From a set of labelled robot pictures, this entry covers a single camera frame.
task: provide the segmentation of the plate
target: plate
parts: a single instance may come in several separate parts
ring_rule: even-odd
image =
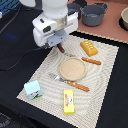
[[[83,60],[76,57],[70,57],[61,62],[59,71],[64,79],[77,81],[86,75],[87,66]]]

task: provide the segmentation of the butter knife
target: butter knife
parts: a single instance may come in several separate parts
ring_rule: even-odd
[[[79,56],[72,55],[72,54],[69,54],[69,53],[63,53],[63,54],[66,55],[66,56],[69,56],[69,57],[77,57],[77,58],[80,58],[80,59],[82,59],[83,61],[86,61],[86,62],[89,62],[89,63],[101,65],[101,62],[100,62],[100,61],[97,61],[97,60],[88,59],[88,58],[85,58],[85,57],[79,57]]]

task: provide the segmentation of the blue container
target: blue container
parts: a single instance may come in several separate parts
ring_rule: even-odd
[[[2,9],[2,8],[15,8],[19,4],[19,0],[0,0],[0,12],[2,12],[2,15],[5,15],[10,10],[8,9]]]

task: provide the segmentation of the beige placemat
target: beige placemat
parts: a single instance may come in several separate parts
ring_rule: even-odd
[[[68,39],[63,42],[63,48],[68,53],[88,57],[80,46],[80,42],[85,40],[87,39],[69,35]],[[102,62],[102,65],[99,66],[85,62],[88,72],[82,80],[77,81],[77,83],[89,87],[89,92],[79,90],[63,82],[56,82],[48,77],[49,73],[60,76],[59,64],[67,58],[57,48],[53,48],[30,79],[30,81],[38,80],[43,96],[31,101],[23,89],[17,98],[76,127],[95,128],[118,47],[96,41],[91,42],[98,49],[99,53],[88,58],[99,60]],[[75,106],[75,114],[73,115],[64,114],[64,90],[73,90]]]

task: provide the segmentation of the yellow box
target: yellow box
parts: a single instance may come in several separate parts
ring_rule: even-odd
[[[74,114],[73,90],[64,90],[64,114]]]
[[[80,43],[81,47],[87,53],[88,56],[92,56],[98,53],[98,50],[94,47],[94,45],[89,41],[84,41]]]

